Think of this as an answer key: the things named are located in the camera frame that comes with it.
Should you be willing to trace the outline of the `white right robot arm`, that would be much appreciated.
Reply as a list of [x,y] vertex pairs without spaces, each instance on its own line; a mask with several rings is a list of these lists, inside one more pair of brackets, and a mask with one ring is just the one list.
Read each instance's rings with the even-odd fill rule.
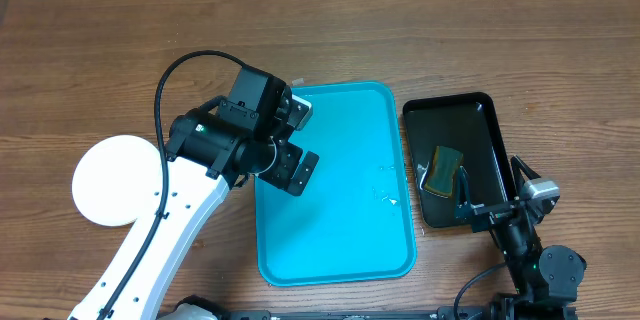
[[519,157],[511,158],[517,195],[498,205],[471,203],[468,174],[456,171],[454,216],[467,220],[472,231],[487,231],[504,257],[467,282],[456,296],[453,311],[460,314],[462,295],[471,285],[495,271],[509,270],[514,294],[497,294],[483,313],[486,319],[575,319],[578,287],[586,260],[561,245],[544,247],[535,226],[551,213],[560,197],[557,184],[540,176]]

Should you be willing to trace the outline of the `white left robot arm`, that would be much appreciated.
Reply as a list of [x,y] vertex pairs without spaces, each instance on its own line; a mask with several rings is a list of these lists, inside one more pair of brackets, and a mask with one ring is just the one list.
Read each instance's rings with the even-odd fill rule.
[[175,119],[158,150],[133,135],[106,138],[72,177],[78,211],[102,226],[131,228],[73,319],[154,319],[208,218],[250,176],[299,196],[318,157],[289,143],[313,114],[285,92],[269,109],[219,96]]

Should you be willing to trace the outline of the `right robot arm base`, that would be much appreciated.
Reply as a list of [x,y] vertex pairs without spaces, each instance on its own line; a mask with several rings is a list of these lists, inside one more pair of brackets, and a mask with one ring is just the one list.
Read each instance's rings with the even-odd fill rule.
[[574,307],[536,306],[521,297],[498,295],[485,309],[485,320],[578,320]]

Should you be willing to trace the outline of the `white plate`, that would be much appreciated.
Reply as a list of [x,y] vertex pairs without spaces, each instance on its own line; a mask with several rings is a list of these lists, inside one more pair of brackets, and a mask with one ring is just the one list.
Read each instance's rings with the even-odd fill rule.
[[158,149],[144,138],[118,135],[91,147],[80,159],[71,183],[77,210],[108,227],[134,222],[159,195]]

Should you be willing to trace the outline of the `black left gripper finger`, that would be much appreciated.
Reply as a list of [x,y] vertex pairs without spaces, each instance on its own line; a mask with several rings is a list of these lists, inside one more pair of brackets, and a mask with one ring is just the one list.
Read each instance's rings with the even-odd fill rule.
[[300,196],[315,170],[315,167],[319,161],[319,156],[313,152],[307,152],[303,160],[296,168],[286,192],[293,196]]
[[313,114],[312,104],[293,94],[290,87],[284,89],[279,107],[279,119],[295,131],[301,131]]

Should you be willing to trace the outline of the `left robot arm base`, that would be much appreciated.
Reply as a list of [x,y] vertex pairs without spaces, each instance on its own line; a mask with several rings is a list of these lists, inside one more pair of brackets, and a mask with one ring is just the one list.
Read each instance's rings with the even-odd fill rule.
[[157,320],[223,320],[228,312],[218,304],[197,295],[182,299],[170,313],[159,313]]

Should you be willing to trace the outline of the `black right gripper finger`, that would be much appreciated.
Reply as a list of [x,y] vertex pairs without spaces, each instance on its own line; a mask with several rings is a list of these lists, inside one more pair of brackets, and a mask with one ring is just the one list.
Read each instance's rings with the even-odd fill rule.
[[456,172],[455,200],[459,208],[471,206],[469,176],[466,169],[460,166]]
[[530,168],[518,155],[513,155],[510,159],[514,185],[519,198],[522,198],[522,190],[526,180],[540,178],[540,175]]

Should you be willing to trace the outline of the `yellow green sponge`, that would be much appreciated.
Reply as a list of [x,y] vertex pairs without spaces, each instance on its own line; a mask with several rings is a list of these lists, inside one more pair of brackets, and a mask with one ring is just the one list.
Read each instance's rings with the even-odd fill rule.
[[451,197],[456,172],[464,162],[462,152],[445,146],[437,146],[421,183],[421,189],[440,197]]

